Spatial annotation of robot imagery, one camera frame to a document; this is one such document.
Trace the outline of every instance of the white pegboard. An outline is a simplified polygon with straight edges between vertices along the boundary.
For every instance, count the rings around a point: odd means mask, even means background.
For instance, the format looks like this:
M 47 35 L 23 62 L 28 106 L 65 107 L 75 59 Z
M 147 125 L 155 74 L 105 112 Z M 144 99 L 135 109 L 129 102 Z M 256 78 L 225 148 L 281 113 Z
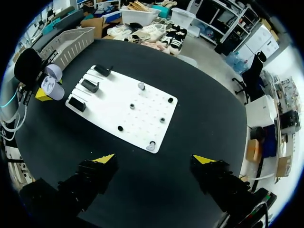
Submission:
M 138 87 L 140 81 L 112 71 L 108 77 L 96 72 L 94 66 L 87 71 L 69 95 L 66 106 L 103 130 L 143 150 L 157 153 L 167 132 L 177 105 L 177 98 L 153 86 Z M 84 79 L 93 84 L 100 83 L 99 90 L 92 93 L 81 83 Z M 86 104 L 81 112 L 68 102 L 73 96 Z M 155 142 L 153 151 L 148 150 Z

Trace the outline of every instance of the office chair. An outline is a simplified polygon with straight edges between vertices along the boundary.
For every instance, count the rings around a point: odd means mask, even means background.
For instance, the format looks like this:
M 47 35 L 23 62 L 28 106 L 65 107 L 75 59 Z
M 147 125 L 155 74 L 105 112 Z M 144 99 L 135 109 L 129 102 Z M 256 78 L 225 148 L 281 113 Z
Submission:
M 266 60 L 267 58 L 265 54 L 262 51 L 258 52 L 257 54 L 255 54 L 251 68 L 242 74 L 243 82 L 240 82 L 235 77 L 232 79 L 232 81 L 236 81 L 242 87 L 240 91 L 235 91 L 236 95 L 241 92 L 245 92 L 245 105 L 248 104 L 249 98 L 251 98 L 251 101 L 253 101 L 258 99 L 261 95 L 258 82 L 263 69 L 263 62 L 265 62 Z

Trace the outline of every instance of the black sneaker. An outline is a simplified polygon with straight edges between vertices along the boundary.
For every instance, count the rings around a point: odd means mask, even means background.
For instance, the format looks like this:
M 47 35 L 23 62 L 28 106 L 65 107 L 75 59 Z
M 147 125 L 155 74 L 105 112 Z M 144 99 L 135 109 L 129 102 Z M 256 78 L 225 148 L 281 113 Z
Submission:
M 176 35 L 170 43 L 168 49 L 173 55 L 178 55 L 181 52 L 181 47 L 184 42 L 182 35 Z
M 162 45 L 163 47 L 167 48 L 175 36 L 175 32 L 168 32 L 159 41 L 157 41 L 156 44 Z

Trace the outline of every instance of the white wall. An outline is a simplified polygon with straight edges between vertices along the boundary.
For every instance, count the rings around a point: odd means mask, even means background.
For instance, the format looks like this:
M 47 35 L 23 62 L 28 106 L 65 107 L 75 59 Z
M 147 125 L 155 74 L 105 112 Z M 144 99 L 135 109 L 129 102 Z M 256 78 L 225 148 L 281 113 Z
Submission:
M 269 210 L 269 214 L 273 214 L 276 217 L 292 196 L 304 166 L 304 140 L 300 140 L 304 138 L 304 69 L 302 58 L 297 49 L 292 45 L 288 46 L 264 69 L 269 73 L 278 75 L 281 80 L 292 77 L 299 91 L 302 103 L 302 129 L 296 133 L 295 152 L 289 177 L 284 177 L 272 189 L 269 189 L 277 195 L 276 202 Z

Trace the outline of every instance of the gray plastic basket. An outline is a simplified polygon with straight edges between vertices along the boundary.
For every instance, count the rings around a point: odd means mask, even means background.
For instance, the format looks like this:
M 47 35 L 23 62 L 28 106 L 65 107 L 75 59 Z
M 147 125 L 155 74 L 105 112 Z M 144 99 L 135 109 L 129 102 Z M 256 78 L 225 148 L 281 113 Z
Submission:
M 46 45 L 40 54 L 43 58 L 48 58 L 56 50 L 58 54 L 53 63 L 64 70 L 80 52 L 93 43 L 94 29 L 95 27 L 65 31 Z

